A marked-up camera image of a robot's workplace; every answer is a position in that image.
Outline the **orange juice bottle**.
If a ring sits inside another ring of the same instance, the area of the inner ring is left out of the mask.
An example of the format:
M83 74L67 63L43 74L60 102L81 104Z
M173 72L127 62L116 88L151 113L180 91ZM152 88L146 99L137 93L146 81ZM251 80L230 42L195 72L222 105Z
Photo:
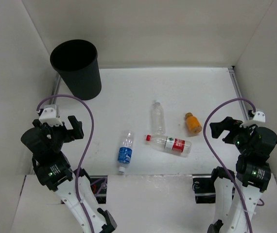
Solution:
M202 130L200 122L192 113L185 114L185 123L191 134L198 134Z

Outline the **clear unlabelled plastic bottle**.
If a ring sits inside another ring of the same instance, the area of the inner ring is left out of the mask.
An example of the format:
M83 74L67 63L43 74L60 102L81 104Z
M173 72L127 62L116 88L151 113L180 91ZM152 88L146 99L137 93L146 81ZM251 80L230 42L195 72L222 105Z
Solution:
M164 135L166 132L164 110L157 100L153 102L151 107L151 127L153 134Z

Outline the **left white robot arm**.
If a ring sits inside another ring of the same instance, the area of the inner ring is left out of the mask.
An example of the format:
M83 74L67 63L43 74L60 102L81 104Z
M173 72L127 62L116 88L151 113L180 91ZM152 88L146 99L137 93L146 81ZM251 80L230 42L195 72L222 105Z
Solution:
M63 144L83 139L82 123L68 117L72 129L64 125L49 126L38 119L33 128L21 137L31 151L32 164L38 181L54 192L74 215L85 233L112 233L117 224L108 210L103 210L92 191L92 181L84 169L71 169L62 153Z

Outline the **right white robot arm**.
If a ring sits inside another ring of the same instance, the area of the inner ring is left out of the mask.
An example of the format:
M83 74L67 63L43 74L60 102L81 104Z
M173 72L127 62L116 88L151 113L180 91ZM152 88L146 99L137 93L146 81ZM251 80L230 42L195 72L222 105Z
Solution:
M235 172L218 166L208 180L209 188L215 192L215 214L209 233L250 232L250 220L271 179L267 160L277 145L277 134L260 126L265 123L264 112L251 116L246 122L226 117L210 124L212 138L228 131L222 141L236 146L240 155Z

